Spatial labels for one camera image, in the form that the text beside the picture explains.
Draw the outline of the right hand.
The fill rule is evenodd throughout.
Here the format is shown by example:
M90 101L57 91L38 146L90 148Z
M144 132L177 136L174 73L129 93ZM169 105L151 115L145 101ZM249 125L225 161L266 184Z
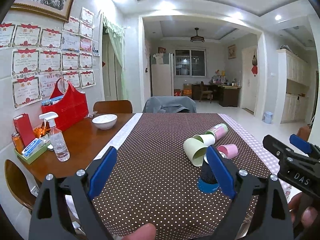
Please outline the right hand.
M291 215L291 221L294 223L296 220L296 214L298 212L298 208L300 205L300 200L302 197L302 192L295 195L290 202L288 203L288 208ZM316 217L318 216L318 210L314 207L307 207L306 210L303 212L302 215L300 215L300 221L303 224L304 228L310 227Z

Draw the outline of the left hand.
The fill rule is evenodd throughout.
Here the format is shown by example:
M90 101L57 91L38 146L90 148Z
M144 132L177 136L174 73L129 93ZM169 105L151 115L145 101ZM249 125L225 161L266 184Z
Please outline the left hand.
M156 227L151 224L145 224L138 228L135 232L125 236L123 240L155 240Z

